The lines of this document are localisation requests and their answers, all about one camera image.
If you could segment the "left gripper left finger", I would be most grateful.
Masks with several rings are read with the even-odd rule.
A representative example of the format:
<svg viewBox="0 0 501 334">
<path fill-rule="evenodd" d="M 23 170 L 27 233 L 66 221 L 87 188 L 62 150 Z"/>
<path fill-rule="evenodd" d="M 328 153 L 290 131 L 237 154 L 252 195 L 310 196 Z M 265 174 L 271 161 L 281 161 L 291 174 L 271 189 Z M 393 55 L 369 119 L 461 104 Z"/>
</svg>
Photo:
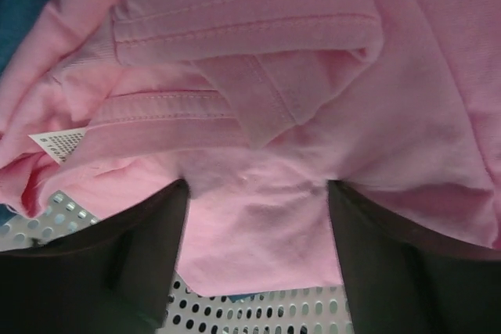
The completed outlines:
<svg viewBox="0 0 501 334">
<path fill-rule="evenodd" d="M 188 203 L 189 186 L 177 180 L 71 235 L 2 252 L 2 332 L 161 329 Z"/>
</svg>

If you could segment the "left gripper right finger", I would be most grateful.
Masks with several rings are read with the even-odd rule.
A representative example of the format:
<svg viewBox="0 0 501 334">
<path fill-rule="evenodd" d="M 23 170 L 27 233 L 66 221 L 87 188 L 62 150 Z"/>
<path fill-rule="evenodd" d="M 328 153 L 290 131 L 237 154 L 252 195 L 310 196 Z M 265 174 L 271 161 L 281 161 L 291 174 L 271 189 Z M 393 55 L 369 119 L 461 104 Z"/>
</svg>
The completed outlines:
<svg viewBox="0 0 501 334">
<path fill-rule="evenodd" d="M 500 251 L 460 241 L 329 181 L 333 238 L 356 333 L 498 333 Z"/>
</svg>

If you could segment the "pink towel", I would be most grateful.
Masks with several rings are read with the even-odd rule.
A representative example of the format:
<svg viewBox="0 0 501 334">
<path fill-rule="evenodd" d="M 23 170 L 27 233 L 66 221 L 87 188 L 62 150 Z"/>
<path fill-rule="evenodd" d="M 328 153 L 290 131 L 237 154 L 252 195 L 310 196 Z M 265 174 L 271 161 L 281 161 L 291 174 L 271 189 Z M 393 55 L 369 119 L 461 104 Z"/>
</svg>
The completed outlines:
<svg viewBox="0 0 501 334">
<path fill-rule="evenodd" d="M 336 285 L 327 183 L 500 246 L 500 0 L 50 0 L 1 78 L 1 200 L 184 178 L 202 296 Z"/>
</svg>

